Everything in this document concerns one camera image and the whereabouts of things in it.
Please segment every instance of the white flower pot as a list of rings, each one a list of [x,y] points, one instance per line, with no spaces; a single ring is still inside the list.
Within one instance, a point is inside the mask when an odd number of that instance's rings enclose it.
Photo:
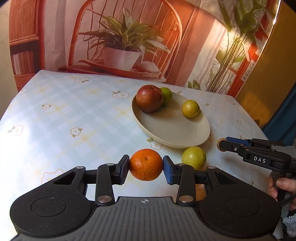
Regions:
[[[131,70],[138,57],[139,52],[124,51],[103,47],[104,65],[111,68]]]

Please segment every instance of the gray ribbed panel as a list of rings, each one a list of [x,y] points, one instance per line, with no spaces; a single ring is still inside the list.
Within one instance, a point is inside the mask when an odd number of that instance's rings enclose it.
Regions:
[[[99,207],[89,221],[73,233],[51,239],[19,235],[12,241],[235,241],[206,227],[190,207],[180,207],[169,197],[121,197],[109,207]],[[264,236],[248,241],[275,241]]]

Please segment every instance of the wall mural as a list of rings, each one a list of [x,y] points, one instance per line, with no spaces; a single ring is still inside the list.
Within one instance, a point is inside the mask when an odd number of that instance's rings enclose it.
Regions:
[[[105,74],[235,97],[279,0],[11,0],[20,91],[41,69]]]

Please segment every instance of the crosshair symbol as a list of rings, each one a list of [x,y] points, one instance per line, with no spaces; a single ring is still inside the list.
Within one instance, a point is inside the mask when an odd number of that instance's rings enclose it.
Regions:
[[[149,200],[147,200],[147,199],[143,199],[143,200],[141,200],[141,202],[146,204],[146,203],[149,202]]]

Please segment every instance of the green lime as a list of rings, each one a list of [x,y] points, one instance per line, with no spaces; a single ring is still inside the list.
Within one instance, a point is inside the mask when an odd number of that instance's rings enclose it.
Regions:
[[[170,103],[170,101],[172,100],[173,97],[173,93],[172,91],[167,88],[167,87],[162,87],[160,88],[163,92],[163,105],[167,105],[168,103]]]
[[[195,100],[187,100],[182,105],[182,113],[187,118],[194,118],[200,112],[200,106]]]
[[[198,146],[186,149],[182,155],[182,163],[193,166],[195,170],[200,170],[207,160],[204,150]]]

